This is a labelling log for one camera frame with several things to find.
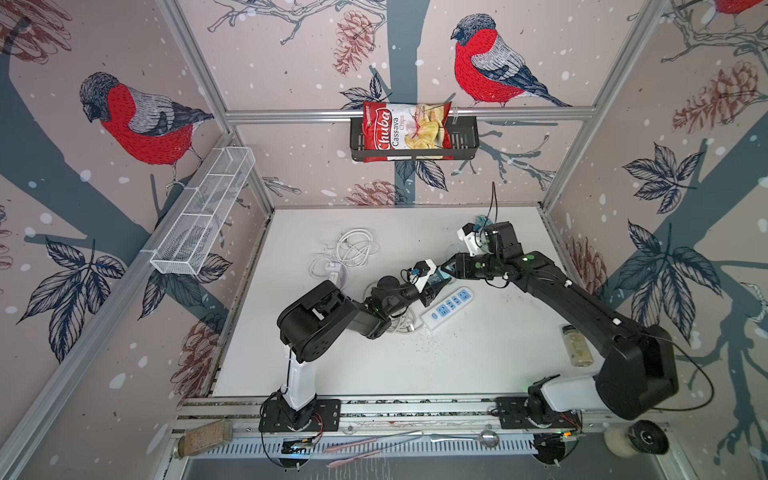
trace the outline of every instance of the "chopstick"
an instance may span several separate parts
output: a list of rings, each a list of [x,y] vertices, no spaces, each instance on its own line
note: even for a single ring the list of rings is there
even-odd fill
[[[374,455],[378,455],[379,453],[385,451],[386,449],[391,449],[392,447],[396,447],[396,446],[402,445],[404,443],[413,442],[414,440],[418,440],[418,439],[420,439],[423,436],[424,435],[420,435],[420,436],[417,436],[417,437],[415,437],[413,439],[405,440],[404,442],[396,443],[395,445],[390,445],[389,447],[385,447],[383,449],[374,450],[372,452],[361,453],[360,455],[355,455],[353,457],[344,458],[342,460],[334,460],[333,462],[330,462],[328,464],[328,468],[340,467],[342,465],[346,465],[348,463],[352,463],[355,460],[360,460],[361,458],[367,458],[367,457],[371,457],[371,456],[374,456]]]
[[[424,434],[422,433],[421,430],[414,430],[413,432],[396,433],[395,435],[387,435],[387,436],[383,436],[383,437],[371,437],[370,439],[359,440],[358,442],[350,442],[350,443],[345,443],[345,444],[342,444],[342,445],[334,445],[333,447],[328,447],[327,449],[323,450],[323,452],[324,453],[336,453],[336,452],[339,452],[339,451],[341,451],[343,449],[348,449],[350,447],[356,447],[358,445],[366,445],[366,444],[369,444],[369,443],[377,442],[377,441],[379,441],[381,439],[390,439],[392,437],[400,437],[400,436],[405,436],[405,435],[419,435],[419,436],[423,436]]]

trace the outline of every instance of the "electrical outlet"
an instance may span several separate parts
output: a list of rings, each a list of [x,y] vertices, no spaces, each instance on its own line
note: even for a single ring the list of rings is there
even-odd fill
[[[469,288],[462,287],[442,299],[422,314],[422,321],[429,329],[435,329],[470,303],[475,296]]]

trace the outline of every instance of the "bird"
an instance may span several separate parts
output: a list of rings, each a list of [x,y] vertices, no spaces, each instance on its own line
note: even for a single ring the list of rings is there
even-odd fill
[[[525,59],[504,43],[490,15],[467,15],[456,25],[454,72],[459,86],[475,103],[498,102],[504,107],[512,98],[539,97],[559,107],[570,105],[549,94],[525,65]]]
[[[683,3],[677,10],[684,10],[685,8],[703,1],[704,0],[691,0],[690,2]],[[763,0],[710,0],[711,3],[714,3],[713,10],[710,10],[710,12],[705,14],[705,18],[702,19],[702,22],[704,23],[704,27],[707,28],[718,13],[724,13],[733,15],[733,28],[731,31],[738,28],[744,28],[744,25],[741,25],[738,22],[738,15],[762,1]]]
[[[176,180],[176,162],[187,150],[202,163],[192,148],[192,137],[212,114],[185,107],[165,95],[145,94],[101,71],[83,81],[80,102],[88,121],[98,119],[133,158],[173,167],[174,178],[166,185],[166,194],[174,185],[183,186]]]

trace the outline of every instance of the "black mounting bracket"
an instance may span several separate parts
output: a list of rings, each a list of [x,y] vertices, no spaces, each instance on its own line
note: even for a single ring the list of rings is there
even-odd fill
[[[323,419],[324,432],[339,431],[341,400],[315,399],[304,407],[307,412],[304,412],[304,409],[295,412],[287,406],[283,396],[280,396],[278,399],[266,402],[263,407],[259,421],[259,432],[262,433],[319,432],[320,425],[311,419],[315,414]]]
[[[547,412],[543,422],[536,425],[531,421],[531,414],[526,402],[528,396],[509,396],[496,398],[496,412],[503,429],[530,429],[531,427],[549,429],[573,429],[579,425],[578,414],[571,412]]]

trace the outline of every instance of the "chip bag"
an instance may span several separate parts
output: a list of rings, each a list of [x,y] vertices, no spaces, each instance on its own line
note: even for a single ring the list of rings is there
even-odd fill
[[[367,101],[362,110],[362,135],[365,138],[366,150],[426,150],[451,147],[451,139],[445,134],[445,119],[451,111],[450,102],[440,105],[413,105]],[[442,155],[417,158],[452,159]],[[366,157],[364,161],[410,159],[410,156]]]

